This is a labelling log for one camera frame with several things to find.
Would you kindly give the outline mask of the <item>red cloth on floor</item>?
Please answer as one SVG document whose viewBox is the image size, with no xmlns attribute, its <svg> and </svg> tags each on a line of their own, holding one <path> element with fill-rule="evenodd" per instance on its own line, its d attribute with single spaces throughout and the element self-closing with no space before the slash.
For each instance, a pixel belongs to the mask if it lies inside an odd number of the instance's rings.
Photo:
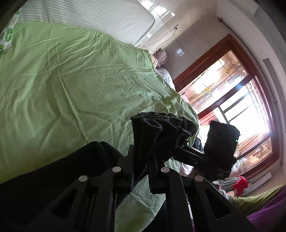
<svg viewBox="0 0 286 232">
<path fill-rule="evenodd" d="M 235 191 L 237 196 L 241 196 L 243 191 L 248 188 L 248 181 L 245 177 L 239 176 L 239 180 L 232 186 L 232 190 Z"/>
</svg>

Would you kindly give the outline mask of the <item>striped white mattress cover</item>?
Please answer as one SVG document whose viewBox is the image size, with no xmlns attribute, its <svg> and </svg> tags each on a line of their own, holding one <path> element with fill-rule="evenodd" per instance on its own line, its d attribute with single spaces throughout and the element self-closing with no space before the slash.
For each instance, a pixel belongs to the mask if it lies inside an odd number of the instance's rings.
<svg viewBox="0 0 286 232">
<path fill-rule="evenodd" d="M 154 16 L 138 1 L 27 1 L 20 22 L 53 22 L 104 32 L 138 47 L 152 29 Z"/>
</svg>

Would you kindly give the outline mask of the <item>pink bag by bed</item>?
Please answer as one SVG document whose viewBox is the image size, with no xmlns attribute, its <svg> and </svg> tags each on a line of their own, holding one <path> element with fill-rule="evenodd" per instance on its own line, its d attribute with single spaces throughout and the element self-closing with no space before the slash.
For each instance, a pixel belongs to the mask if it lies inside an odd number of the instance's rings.
<svg viewBox="0 0 286 232">
<path fill-rule="evenodd" d="M 160 49 L 155 53 L 155 58 L 157 61 L 156 68 L 161 68 L 168 61 L 168 54 Z"/>
</svg>

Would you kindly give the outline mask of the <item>green white patterned pillow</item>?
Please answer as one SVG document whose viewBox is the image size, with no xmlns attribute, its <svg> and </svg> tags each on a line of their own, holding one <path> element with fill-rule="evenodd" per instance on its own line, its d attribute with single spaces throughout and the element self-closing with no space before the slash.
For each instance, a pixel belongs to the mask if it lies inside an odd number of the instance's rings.
<svg viewBox="0 0 286 232">
<path fill-rule="evenodd" d="M 12 48 L 13 32 L 16 23 L 18 22 L 22 8 L 20 8 L 9 20 L 3 31 L 1 32 L 0 54 Z"/>
</svg>

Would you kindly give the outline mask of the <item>purple cloth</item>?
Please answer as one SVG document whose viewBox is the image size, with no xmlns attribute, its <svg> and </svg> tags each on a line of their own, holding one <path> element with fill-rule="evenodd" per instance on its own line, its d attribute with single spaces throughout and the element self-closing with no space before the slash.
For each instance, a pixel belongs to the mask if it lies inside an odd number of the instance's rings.
<svg viewBox="0 0 286 232">
<path fill-rule="evenodd" d="M 285 231 L 285 188 L 262 209 L 247 216 L 257 231 Z"/>
</svg>

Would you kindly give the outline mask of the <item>wooden framed window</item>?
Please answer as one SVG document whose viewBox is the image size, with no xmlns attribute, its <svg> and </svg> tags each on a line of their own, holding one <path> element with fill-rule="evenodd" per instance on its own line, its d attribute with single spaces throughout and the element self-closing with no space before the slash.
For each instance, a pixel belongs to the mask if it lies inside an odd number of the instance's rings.
<svg viewBox="0 0 286 232">
<path fill-rule="evenodd" d="M 197 113 L 202 140 L 213 120 L 240 131 L 232 176 L 251 179 L 280 158 L 282 135 L 275 104 L 254 62 L 232 35 L 190 65 L 174 85 Z"/>
</svg>

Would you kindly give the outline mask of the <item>black pants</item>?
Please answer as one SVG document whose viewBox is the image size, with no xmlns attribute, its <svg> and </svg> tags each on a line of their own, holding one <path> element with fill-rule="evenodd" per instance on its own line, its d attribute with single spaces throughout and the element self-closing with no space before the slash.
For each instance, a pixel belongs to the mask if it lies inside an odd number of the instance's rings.
<svg viewBox="0 0 286 232">
<path fill-rule="evenodd" d="M 152 153 L 166 162 L 197 131 L 193 122 L 173 114 L 139 113 L 131 121 L 134 186 L 148 176 Z M 81 176 L 102 175 L 122 157 L 109 143 L 93 141 L 65 158 L 2 183 L 1 231 L 69 231 L 74 194 L 67 189 Z M 118 194 L 116 206 L 126 196 Z"/>
</svg>

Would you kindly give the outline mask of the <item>green bed sheet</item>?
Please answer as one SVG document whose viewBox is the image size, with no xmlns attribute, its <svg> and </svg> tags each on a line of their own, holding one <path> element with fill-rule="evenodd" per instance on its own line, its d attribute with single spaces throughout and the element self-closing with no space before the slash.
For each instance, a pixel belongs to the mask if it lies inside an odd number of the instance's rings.
<svg viewBox="0 0 286 232">
<path fill-rule="evenodd" d="M 130 118 L 194 110 L 156 72 L 149 52 L 58 23 L 17 23 L 1 55 L 1 231 L 50 231 L 38 215 L 80 176 L 125 155 Z"/>
</svg>

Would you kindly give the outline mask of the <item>wall power socket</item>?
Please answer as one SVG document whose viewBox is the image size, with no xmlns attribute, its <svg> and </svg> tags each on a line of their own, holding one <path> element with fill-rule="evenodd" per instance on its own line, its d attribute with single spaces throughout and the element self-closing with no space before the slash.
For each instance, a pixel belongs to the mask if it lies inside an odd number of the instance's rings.
<svg viewBox="0 0 286 232">
<path fill-rule="evenodd" d="M 176 26 L 174 26 L 174 31 L 177 31 L 179 29 L 179 24 L 177 24 Z"/>
</svg>

